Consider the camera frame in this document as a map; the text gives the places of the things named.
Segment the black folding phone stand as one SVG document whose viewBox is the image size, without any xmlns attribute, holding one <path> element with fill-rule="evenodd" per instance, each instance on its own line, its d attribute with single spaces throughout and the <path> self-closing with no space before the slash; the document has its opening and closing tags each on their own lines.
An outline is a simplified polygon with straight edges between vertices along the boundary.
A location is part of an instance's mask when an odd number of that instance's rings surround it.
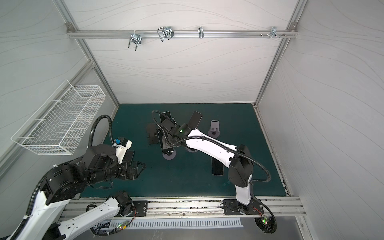
<svg viewBox="0 0 384 240">
<path fill-rule="evenodd" d="M 149 145 L 159 143 L 158 128 L 157 128 L 157 125 L 155 123 L 147 124 L 146 133 L 147 133 L 147 139 L 148 139 Z"/>
</svg>

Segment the teal edged phone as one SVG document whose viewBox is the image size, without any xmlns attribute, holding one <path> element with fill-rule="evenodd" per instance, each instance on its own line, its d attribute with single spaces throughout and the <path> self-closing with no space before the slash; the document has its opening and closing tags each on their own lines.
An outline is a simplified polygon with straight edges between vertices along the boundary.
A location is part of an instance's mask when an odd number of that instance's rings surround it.
<svg viewBox="0 0 384 240">
<path fill-rule="evenodd" d="M 123 157 L 122 163 L 125 163 L 130 166 L 134 158 L 134 153 L 135 151 L 127 150 Z"/>
</svg>

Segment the white edged phone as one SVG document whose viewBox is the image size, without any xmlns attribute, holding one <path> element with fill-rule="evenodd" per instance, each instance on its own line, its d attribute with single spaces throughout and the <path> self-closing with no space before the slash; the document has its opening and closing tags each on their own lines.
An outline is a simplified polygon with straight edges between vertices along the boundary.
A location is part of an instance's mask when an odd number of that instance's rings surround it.
<svg viewBox="0 0 384 240">
<path fill-rule="evenodd" d="M 162 154 L 166 154 L 174 151 L 173 147 L 168 147 L 167 144 L 165 143 L 165 140 L 161 131 L 158 132 L 158 138 L 159 138 L 159 143 L 161 145 Z"/>
</svg>

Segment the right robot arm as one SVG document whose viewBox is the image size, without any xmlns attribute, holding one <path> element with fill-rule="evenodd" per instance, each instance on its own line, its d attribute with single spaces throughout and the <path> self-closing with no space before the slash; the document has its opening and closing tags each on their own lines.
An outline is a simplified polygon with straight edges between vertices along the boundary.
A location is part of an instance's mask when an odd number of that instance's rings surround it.
<svg viewBox="0 0 384 240">
<path fill-rule="evenodd" d="M 263 233 L 273 234 L 277 231 L 278 223 L 275 215 L 253 194 L 254 183 L 270 182 L 271 173 L 252 158 L 247 146 L 225 144 L 203 134 L 198 129 L 202 114 L 197 111 L 187 124 L 182 125 L 157 110 L 153 110 L 151 116 L 157 127 L 160 142 L 164 146 L 200 151 L 228 168 L 228 179 L 235 186 L 236 197 L 224 199 L 220 204 L 225 215 L 254 215 L 255 223 Z"/>
</svg>

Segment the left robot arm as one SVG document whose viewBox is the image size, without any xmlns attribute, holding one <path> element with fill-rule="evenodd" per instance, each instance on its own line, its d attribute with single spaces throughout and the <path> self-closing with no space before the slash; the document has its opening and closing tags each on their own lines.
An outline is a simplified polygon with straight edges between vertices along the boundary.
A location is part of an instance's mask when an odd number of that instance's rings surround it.
<svg viewBox="0 0 384 240">
<path fill-rule="evenodd" d="M 125 138 L 110 138 L 111 145 L 93 144 L 96 127 L 102 119 L 108 120 L 109 134 L 112 133 L 111 117 L 99 116 L 92 125 L 85 154 L 55 165 L 44 174 L 33 190 L 23 220 L 7 237 L 9 240 L 72 240 L 87 230 L 106 237 L 132 223 L 128 220 L 111 228 L 111 223 L 105 222 L 112 217 L 136 217 L 138 208 L 125 191 L 117 192 L 101 205 L 88 205 L 84 214 L 56 222 L 70 200 L 86 187 L 114 179 L 133 181 L 146 168 L 146 164 L 133 160 L 132 143 Z"/>
</svg>

